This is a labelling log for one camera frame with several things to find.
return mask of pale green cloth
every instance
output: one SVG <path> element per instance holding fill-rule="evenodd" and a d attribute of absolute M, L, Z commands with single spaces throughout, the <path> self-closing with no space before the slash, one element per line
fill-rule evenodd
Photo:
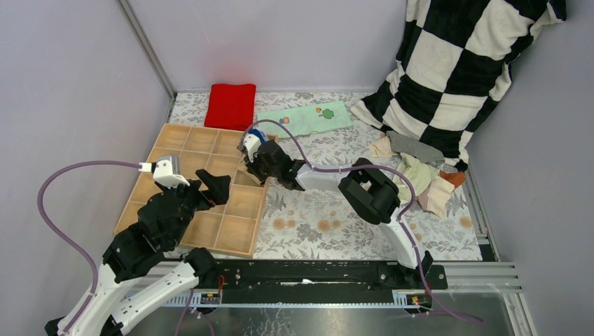
<path fill-rule="evenodd" d="M 422 192 L 427 189 L 431 180 L 433 180 L 438 174 L 439 170 L 420 162 L 416 157 L 401 153 L 402 162 L 398 165 L 396 170 L 401 172 L 412 184 L 415 189 L 415 194 L 421 195 Z M 398 198 L 402 202 L 410 201 L 410 189 L 404 181 L 398 176 L 394 176 L 394 184 L 398 187 Z"/>
<path fill-rule="evenodd" d="M 342 101 L 280 111 L 258 112 L 256 115 L 258 120 L 272 119 L 281 123 L 294 136 L 322 133 L 352 126 L 351 118 Z M 289 137 L 280 127 L 269 122 L 263 122 L 257 128 L 266 134 L 276 134 L 279 138 Z"/>

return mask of wooden box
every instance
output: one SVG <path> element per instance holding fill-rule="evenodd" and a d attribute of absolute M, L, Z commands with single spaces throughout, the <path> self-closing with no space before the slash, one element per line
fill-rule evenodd
<path fill-rule="evenodd" d="M 174 154 L 179 156 L 181 173 L 188 180 L 197 178 L 197 169 L 206 169 L 215 176 L 231 176 L 227 204 L 197 212 L 181 246 L 206 247 L 212 252 L 231 256 L 253 256 L 270 180 L 260 186 L 237 170 L 241 156 L 237 145 L 242 134 L 226 129 L 163 125 L 147 162 Z M 159 192 L 151 174 L 140 174 L 114 233 L 136 223 L 138 209 Z"/>

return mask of folded red towel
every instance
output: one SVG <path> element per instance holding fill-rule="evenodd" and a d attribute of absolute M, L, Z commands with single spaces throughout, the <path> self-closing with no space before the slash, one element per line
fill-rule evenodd
<path fill-rule="evenodd" d="M 245 131 L 254 121 L 254 84 L 214 84 L 210 91 L 205 126 Z"/>

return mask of gray wall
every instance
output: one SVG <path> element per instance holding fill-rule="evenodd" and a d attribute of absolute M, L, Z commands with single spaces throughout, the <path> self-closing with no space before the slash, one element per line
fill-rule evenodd
<path fill-rule="evenodd" d="M 0 36 L 0 334 L 42 335 L 91 273 L 38 215 L 39 186 L 71 163 L 146 158 L 168 97 L 113 0 L 2 1 Z M 48 214 L 100 260 L 136 176 L 73 171 Z"/>
<path fill-rule="evenodd" d="M 569 1 L 568 16 L 514 64 L 512 88 L 470 146 L 540 335 L 585 332 L 594 313 L 594 3 Z"/>
<path fill-rule="evenodd" d="M 404 0 L 131 0 L 175 88 L 376 90 L 394 68 Z"/>

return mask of black and white checkered blanket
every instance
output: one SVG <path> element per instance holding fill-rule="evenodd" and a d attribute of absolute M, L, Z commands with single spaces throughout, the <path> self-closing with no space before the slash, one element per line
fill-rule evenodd
<path fill-rule="evenodd" d="M 464 171 L 472 134 L 509 89 L 510 63 L 565 13 L 565 0 L 408 0 L 397 69 L 351 111 Z"/>

